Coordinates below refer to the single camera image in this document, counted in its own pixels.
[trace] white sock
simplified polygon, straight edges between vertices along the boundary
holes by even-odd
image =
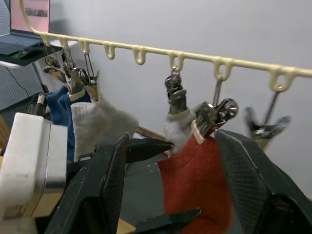
[[[164,132],[166,141],[174,144],[174,148],[170,151],[170,156],[177,154],[182,150],[186,142],[191,138],[192,121],[195,114],[186,110],[177,115],[168,114],[164,121]]]
[[[129,132],[129,138],[138,127],[138,120],[124,111],[117,110],[102,96],[98,102],[79,102],[71,105],[75,134],[75,159],[93,152],[105,138]]]

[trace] hanging rail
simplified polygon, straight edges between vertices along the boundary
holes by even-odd
[[[270,86],[274,91],[277,91],[280,87],[277,83],[279,76],[285,77],[285,84],[282,88],[279,89],[280,93],[283,93],[289,89],[291,86],[293,79],[295,77],[309,77],[312,78],[312,69],[302,69],[297,67],[288,67],[282,66],[277,64],[269,64],[269,63],[262,63],[262,62],[252,62],[234,58],[226,58],[221,56],[209,56],[209,55],[202,55],[202,54],[195,54],[195,53],[188,53],[182,51],[175,51],[175,50],[166,50],[166,49],[158,49],[149,46],[143,45],[131,45],[131,44],[123,44],[118,42],[111,42],[106,40],[95,40],[95,39],[88,39],[88,38],[78,38],[54,33],[46,33],[40,32],[36,30],[31,22],[28,19],[28,16],[25,12],[24,2],[23,0],[19,0],[20,10],[26,20],[28,27],[35,33],[41,36],[42,41],[47,45],[50,46],[49,37],[58,38],[62,47],[65,50],[69,49],[68,41],[74,40],[78,41],[81,45],[81,48],[85,54],[89,54],[90,52],[90,44],[97,44],[103,45],[106,56],[109,59],[115,58],[115,48],[123,48],[127,50],[133,50],[134,57],[136,63],[138,65],[143,65],[146,60],[146,53],[154,53],[154,54],[161,54],[161,55],[168,55],[170,60],[170,66],[175,72],[179,72],[182,70],[183,62],[185,59],[194,59],[194,60],[201,60],[201,61],[208,61],[214,64],[214,77],[216,80],[226,81],[230,74],[233,67],[245,67],[251,68],[256,70],[268,71],[270,73]],[[220,76],[220,66],[225,66],[225,74]]]

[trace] red cloth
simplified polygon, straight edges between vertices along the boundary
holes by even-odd
[[[177,155],[158,162],[165,214],[201,209],[183,234],[223,234],[230,225],[232,201],[220,152],[212,137],[199,145],[192,135]]]

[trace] metal hook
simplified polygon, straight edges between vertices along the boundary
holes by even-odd
[[[221,93],[223,75],[220,72],[219,72],[219,75],[220,75],[220,79],[217,81],[216,86],[215,86],[215,90],[214,90],[214,100],[213,100],[213,106],[214,107],[216,107],[218,105],[219,99],[220,99],[220,93]]]
[[[264,118],[263,125],[267,125],[269,123],[269,120],[270,120],[270,118],[272,116],[272,113],[273,113],[273,110],[274,110],[274,107],[275,107],[275,104],[276,104],[276,101],[277,101],[277,98],[278,98],[279,94],[281,93],[282,88],[283,88],[283,86],[279,85],[277,90],[275,91],[275,94],[274,94],[273,99],[271,101],[270,107],[269,107],[269,109],[267,111],[267,114],[266,114],[266,116]]]
[[[94,72],[93,72],[93,67],[92,67],[92,63],[91,63],[91,60],[90,60],[90,55],[88,54],[87,56],[88,56],[90,68],[91,68],[91,71],[92,71],[92,77],[94,77]]]
[[[84,60],[86,62],[87,75],[88,75],[88,79],[89,79],[90,78],[90,72],[89,72],[89,65],[88,65],[87,56],[86,56],[86,52],[85,51],[83,51],[83,55],[84,55]]]
[[[75,62],[74,62],[74,60],[73,60],[73,57],[72,57],[72,53],[71,53],[71,49],[70,49],[70,48],[68,48],[68,53],[69,53],[68,58],[71,60],[71,62],[72,62],[73,64],[75,64]]]
[[[171,75],[173,74],[178,74],[180,75],[180,72],[175,72],[175,69],[177,68],[177,66],[173,66],[172,69],[171,69]]]

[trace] pegboard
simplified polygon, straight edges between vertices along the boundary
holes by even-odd
[[[27,90],[29,96],[42,91],[37,74],[31,64],[9,70],[16,81]],[[28,95],[17,85],[7,68],[0,66],[0,110],[26,99],[29,97]]]
[[[0,0],[0,35],[10,32],[10,12],[4,0]]]

